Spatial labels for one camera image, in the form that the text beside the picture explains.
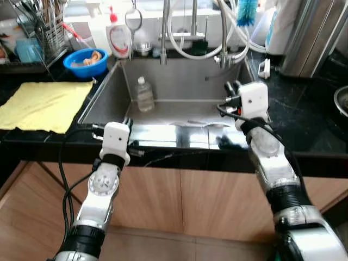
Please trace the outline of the small white plastic holder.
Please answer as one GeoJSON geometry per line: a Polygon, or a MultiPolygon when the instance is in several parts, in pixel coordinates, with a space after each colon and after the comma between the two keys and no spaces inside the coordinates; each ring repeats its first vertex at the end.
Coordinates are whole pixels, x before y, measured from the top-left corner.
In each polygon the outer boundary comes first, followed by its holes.
{"type": "Polygon", "coordinates": [[[258,77],[261,79],[269,79],[271,68],[271,60],[264,59],[263,62],[259,63],[258,77]]]}

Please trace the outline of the stainless steel sink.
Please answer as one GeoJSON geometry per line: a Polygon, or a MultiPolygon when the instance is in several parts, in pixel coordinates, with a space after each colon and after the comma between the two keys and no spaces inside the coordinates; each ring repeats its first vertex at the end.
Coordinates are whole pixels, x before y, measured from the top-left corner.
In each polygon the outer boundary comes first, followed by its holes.
{"type": "Polygon", "coordinates": [[[224,85],[254,80],[248,63],[222,69],[213,60],[119,60],[95,90],[94,97],[77,117],[77,123],[122,122],[135,125],[203,125],[221,122],[216,105],[226,97],[224,85]],[[140,77],[152,85],[155,107],[141,112],[136,84],[140,77]]]}

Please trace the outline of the dark green sponge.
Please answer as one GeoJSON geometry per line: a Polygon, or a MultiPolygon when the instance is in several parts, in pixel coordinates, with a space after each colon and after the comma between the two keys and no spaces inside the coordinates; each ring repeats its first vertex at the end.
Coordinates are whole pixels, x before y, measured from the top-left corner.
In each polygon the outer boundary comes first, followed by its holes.
{"type": "Polygon", "coordinates": [[[190,55],[201,55],[207,54],[208,42],[206,40],[196,40],[191,42],[191,47],[189,49],[190,55]]]}

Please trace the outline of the steel tap pipe with bar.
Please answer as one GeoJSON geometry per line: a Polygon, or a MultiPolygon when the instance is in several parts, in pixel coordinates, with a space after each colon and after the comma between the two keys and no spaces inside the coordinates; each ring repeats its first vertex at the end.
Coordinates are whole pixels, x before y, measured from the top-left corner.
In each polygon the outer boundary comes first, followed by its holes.
{"type": "Polygon", "coordinates": [[[189,32],[174,33],[172,37],[179,41],[196,41],[203,40],[206,35],[198,32],[198,0],[191,0],[191,27],[189,32]]]}

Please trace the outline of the white plastic container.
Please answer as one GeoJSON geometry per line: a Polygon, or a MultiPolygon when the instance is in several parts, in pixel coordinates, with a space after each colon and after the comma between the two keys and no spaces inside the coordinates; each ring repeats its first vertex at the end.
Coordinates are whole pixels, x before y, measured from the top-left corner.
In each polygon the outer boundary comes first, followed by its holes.
{"type": "Polygon", "coordinates": [[[283,55],[293,32],[301,0],[270,0],[270,3],[276,11],[266,40],[266,53],[283,55]]]}

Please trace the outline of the blue bottle brush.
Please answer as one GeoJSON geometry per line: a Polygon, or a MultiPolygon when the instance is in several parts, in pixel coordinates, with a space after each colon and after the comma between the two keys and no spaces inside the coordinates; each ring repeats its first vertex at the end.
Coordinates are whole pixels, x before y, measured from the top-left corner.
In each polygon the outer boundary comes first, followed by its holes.
{"type": "Polygon", "coordinates": [[[256,20],[259,0],[237,0],[237,26],[250,27],[256,20]]]}

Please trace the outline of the small steel cup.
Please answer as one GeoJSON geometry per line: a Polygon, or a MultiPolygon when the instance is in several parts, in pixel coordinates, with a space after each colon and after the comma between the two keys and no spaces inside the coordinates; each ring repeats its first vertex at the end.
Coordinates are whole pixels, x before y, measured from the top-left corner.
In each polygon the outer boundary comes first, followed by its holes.
{"type": "Polygon", "coordinates": [[[133,44],[133,54],[146,57],[152,50],[152,44],[149,42],[135,42],[133,44]]]}

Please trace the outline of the beige scrub sponge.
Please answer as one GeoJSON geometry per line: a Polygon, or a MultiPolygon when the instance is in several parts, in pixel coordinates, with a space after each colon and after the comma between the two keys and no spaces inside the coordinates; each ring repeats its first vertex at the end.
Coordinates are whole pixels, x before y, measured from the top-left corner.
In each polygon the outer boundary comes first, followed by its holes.
{"type": "Polygon", "coordinates": [[[93,51],[89,58],[82,59],[82,60],[75,60],[71,63],[73,67],[84,67],[84,66],[90,66],[97,62],[99,62],[102,59],[103,55],[101,52],[93,51]]]}

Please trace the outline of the steel spring faucet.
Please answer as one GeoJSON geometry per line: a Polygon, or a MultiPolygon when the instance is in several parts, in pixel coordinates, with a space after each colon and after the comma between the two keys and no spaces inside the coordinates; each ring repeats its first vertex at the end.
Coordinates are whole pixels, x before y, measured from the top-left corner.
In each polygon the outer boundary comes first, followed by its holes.
{"type": "Polygon", "coordinates": [[[171,10],[171,0],[163,0],[162,15],[160,20],[160,35],[159,35],[159,59],[161,65],[166,65],[167,63],[167,50],[166,50],[166,40],[167,40],[167,18],[169,17],[171,10]]]}

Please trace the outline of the yellow dish cloth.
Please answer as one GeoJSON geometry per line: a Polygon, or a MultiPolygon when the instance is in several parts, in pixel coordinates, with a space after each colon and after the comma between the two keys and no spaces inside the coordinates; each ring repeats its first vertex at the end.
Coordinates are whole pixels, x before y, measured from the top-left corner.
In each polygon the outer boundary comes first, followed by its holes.
{"type": "Polygon", "coordinates": [[[65,134],[93,82],[28,82],[0,106],[0,129],[65,134]]]}

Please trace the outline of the white red pump soap bottle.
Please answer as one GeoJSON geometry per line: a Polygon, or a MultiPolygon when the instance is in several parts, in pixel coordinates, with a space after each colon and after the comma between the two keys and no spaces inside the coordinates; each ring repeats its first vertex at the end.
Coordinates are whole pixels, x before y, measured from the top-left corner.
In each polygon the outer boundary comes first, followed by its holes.
{"type": "Polygon", "coordinates": [[[129,59],[132,50],[131,30],[123,19],[119,20],[113,7],[109,7],[109,12],[110,23],[106,27],[106,35],[112,55],[117,59],[129,59]]]}

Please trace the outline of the tall stainless steel canister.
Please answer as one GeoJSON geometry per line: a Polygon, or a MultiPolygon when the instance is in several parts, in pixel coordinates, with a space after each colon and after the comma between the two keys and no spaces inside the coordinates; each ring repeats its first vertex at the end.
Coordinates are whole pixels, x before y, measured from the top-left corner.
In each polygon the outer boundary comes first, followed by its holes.
{"type": "Polygon", "coordinates": [[[333,52],[348,17],[348,0],[301,0],[280,73],[311,79],[333,52]]]}

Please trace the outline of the white spray bottle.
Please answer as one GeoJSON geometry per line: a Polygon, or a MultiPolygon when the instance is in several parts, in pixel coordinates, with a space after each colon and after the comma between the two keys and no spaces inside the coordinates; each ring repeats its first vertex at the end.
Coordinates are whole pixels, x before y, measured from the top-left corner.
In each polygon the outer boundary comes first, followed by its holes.
{"type": "Polygon", "coordinates": [[[105,50],[111,55],[111,47],[107,38],[109,20],[104,15],[92,15],[89,19],[89,28],[92,41],[97,49],[105,50]]]}

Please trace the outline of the light blue mug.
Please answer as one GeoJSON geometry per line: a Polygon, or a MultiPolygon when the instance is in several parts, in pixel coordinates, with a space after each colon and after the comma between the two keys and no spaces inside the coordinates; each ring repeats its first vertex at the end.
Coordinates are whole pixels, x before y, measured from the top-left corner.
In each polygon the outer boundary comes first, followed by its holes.
{"type": "Polygon", "coordinates": [[[44,57],[40,43],[35,38],[17,40],[15,54],[22,63],[42,62],[44,57]]]}

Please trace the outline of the brown wooden cabinet side panel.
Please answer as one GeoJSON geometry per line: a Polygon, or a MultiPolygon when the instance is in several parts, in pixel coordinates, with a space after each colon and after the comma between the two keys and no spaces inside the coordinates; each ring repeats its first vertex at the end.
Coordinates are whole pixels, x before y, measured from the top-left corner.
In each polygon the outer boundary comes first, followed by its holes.
{"type": "Polygon", "coordinates": [[[47,261],[63,240],[63,189],[38,163],[28,162],[3,187],[0,261],[47,261]]]}

